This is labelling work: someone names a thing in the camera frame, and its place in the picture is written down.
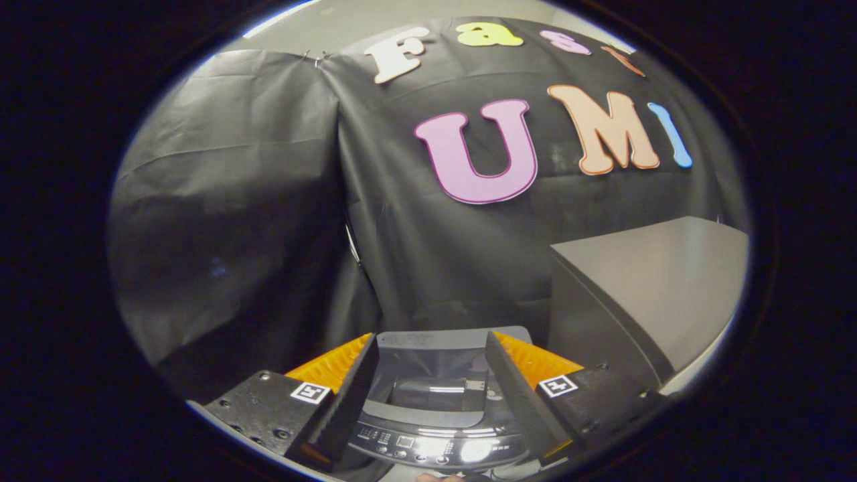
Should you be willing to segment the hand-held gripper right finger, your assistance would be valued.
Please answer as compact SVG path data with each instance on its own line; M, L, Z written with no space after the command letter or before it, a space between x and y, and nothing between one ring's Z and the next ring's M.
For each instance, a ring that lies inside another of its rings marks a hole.
M485 357L528 449L545 464L600 451L668 402L616 370L585 368L499 331L487 334Z

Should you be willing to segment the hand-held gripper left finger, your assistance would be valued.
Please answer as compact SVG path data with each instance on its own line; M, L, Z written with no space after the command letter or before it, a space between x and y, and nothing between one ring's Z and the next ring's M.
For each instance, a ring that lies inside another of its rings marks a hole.
M380 359L374 333L285 374L260 370L191 408L254 452L300 473L327 473L343 457Z

